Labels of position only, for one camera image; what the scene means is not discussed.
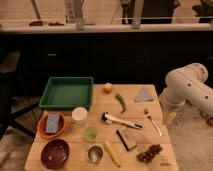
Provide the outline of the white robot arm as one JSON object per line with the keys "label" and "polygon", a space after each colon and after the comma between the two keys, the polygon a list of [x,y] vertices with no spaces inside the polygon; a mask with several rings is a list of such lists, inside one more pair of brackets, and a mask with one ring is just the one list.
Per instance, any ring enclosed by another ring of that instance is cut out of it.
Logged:
{"label": "white robot arm", "polygon": [[167,73],[166,87],[159,96],[164,125],[173,121],[176,112],[186,101],[213,115],[213,88],[205,84],[207,78],[208,71],[200,63],[192,63]]}

